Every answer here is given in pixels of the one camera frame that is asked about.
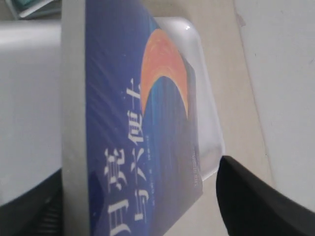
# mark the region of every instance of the floor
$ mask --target floor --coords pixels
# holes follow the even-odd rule
[[[181,16],[200,33],[218,108],[226,154],[273,185],[252,94],[233,0],[144,0],[154,16]],[[0,20],[12,19],[0,0]],[[167,236],[226,236],[215,190],[216,175],[204,182],[203,196]]]

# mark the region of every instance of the blue book cover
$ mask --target blue book cover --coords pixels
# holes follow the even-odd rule
[[[163,235],[201,196],[195,76],[138,0],[86,1],[93,236]]]

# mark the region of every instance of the crescent moon graphic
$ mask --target crescent moon graphic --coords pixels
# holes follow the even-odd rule
[[[150,90],[162,76],[172,80],[178,88],[188,116],[187,72],[183,59],[167,34],[156,29],[148,39],[142,59],[140,97],[143,115]]]

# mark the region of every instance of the book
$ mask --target book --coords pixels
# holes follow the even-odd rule
[[[140,1],[85,8],[84,75],[72,82],[85,94],[86,143],[80,160],[64,147],[64,163],[86,165],[90,235],[161,236],[202,194],[194,70]],[[77,122],[68,122],[71,132]]]

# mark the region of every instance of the red crescent moon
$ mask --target red crescent moon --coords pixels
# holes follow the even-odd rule
[[[147,42],[141,68],[140,97],[142,114],[145,112],[150,90],[162,76],[177,86],[188,116],[187,72],[175,44],[161,29],[152,32]]]

